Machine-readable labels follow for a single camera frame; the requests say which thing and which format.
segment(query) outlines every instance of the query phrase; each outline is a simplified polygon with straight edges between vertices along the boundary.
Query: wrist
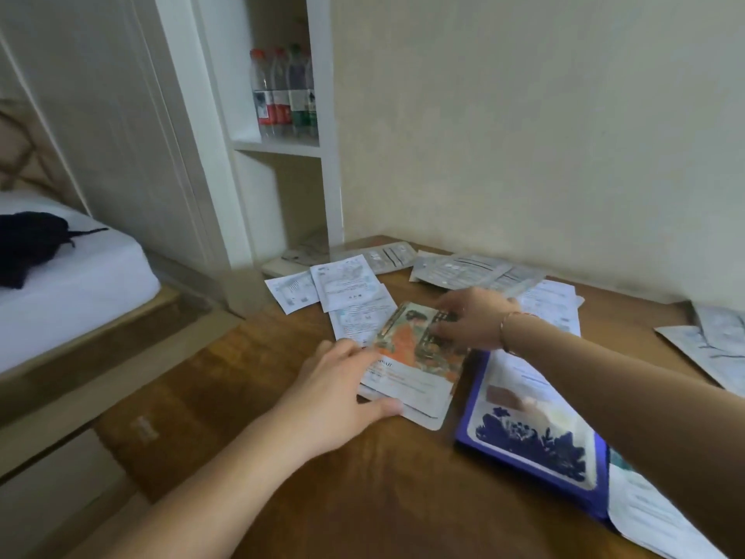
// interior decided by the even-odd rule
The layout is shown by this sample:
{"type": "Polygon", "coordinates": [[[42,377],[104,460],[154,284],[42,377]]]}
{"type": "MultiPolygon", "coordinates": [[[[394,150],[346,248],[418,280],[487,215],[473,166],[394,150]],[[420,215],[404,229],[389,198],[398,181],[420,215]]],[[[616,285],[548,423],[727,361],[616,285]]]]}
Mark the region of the wrist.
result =
{"type": "Polygon", "coordinates": [[[248,444],[258,444],[275,456],[278,466],[286,467],[288,475],[300,469],[312,455],[308,436],[294,423],[282,407],[274,407],[251,422],[244,430],[248,444]]]}
{"type": "Polygon", "coordinates": [[[521,349],[517,349],[520,344],[522,325],[530,322],[531,319],[540,319],[535,314],[525,311],[508,311],[501,319],[499,324],[499,343],[510,355],[521,357],[521,349]]]}

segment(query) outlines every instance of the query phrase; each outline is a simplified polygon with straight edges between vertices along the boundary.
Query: water bottle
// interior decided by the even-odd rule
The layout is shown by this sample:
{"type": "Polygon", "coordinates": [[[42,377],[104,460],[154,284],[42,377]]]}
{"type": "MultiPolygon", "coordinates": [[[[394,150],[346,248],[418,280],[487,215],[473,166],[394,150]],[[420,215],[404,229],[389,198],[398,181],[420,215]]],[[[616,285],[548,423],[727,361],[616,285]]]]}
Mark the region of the water bottle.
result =
{"type": "Polygon", "coordinates": [[[281,47],[274,50],[270,84],[276,113],[274,134],[285,136],[290,130],[290,125],[292,125],[292,115],[290,112],[290,94],[287,90],[287,55],[281,47]]]}
{"type": "Polygon", "coordinates": [[[287,87],[290,91],[292,132],[295,137],[305,135],[308,128],[308,90],[305,86],[305,59],[300,45],[290,45],[290,62],[287,66],[287,87]]]}
{"type": "Polygon", "coordinates": [[[262,137],[274,135],[276,114],[269,82],[266,55],[261,49],[251,49],[251,88],[256,106],[258,130],[262,137]]]}
{"type": "Polygon", "coordinates": [[[305,64],[305,86],[308,92],[308,134],[318,137],[318,115],[316,113],[316,89],[313,82],[313,56],[308,55],[305,64]]]}

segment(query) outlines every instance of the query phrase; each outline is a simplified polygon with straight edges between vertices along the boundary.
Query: bottle label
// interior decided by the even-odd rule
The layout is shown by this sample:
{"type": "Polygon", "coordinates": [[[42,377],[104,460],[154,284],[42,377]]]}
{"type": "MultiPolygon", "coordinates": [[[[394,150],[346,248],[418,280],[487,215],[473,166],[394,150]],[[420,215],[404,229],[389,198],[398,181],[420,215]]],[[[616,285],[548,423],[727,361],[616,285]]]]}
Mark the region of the bottle label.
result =
{"type": "Polygon", "coordinates": [[[292,111],[292,124],[295,127],[308,125],[308,91],[290,91],[290,110],[292,111]]]}
{"type": "Polygon", "coordinates": [[[314,89],[308,89],[308,125],[318,127],[318,115],[316,113],[316,92],[314,89]]]}
{"type": "Polygon", "coordinates": [[[292,123],[292,112],[290,110],[290,93],[288,90],[274,90],[274,109],[276,110],[277,123],[289,125],[292,123]]]}
{"type": "Polygon", "coordinates": [[[253,101],[256,103],[256,118],[261,125],[276,123],[274,99],[271,90],[254,90],[253,101]]]}

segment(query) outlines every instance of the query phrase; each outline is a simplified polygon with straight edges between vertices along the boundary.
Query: gold bracelet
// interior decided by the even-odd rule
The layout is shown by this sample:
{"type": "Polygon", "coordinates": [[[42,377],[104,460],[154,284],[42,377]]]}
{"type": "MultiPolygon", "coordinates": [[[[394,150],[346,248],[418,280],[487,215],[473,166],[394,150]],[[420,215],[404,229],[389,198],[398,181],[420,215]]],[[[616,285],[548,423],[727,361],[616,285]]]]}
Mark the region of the gold bracelet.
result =
{"type": "Polygon", "coordinates": [[[529,311],[508,311],[507,315],[502,318],[502,322],[499,324],[499,343],[502,344],[502,349],[504,349],[505,352],[509,353],[510,355],[514,355],[516,357],[520,357],[517,353],[515,353],[513,350],[511,350],[507,344],[504,342],[504,322],[506,322],[509,318],[509,316],[513,316],[515,314],[523,314],[525,316],[533,316],[534,318],[540,319],[535,314],[531,314],[529,311]]]}

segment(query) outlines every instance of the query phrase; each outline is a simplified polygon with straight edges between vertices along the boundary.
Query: wooden table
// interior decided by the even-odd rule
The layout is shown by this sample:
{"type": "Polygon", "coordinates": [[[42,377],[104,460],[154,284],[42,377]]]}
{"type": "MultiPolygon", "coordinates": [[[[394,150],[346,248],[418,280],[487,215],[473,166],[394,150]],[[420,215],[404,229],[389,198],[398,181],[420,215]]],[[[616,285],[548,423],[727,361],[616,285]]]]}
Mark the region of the wooden table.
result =
{"type": "MultiPolygon", "coordinates": [[[[408,277],[405,270],[380,280],[399,303],[431,305],[442,294],[408,277]]],[[[705,380],[653,330],[686,324],[684,306],[585,285],[577,293],[586,299],[585,338],[705,380]]],[[[333,338],[318,304],[289,316],[268,306],[111,408],[96,431],[157,500],[268,410],[317,344],[333,338]]],[[[456,445],[472,382],[466,369],[439,432],[393,418],[306,464],[268,502],[236,556],[656,557],[534,478],[456,445]]]]}

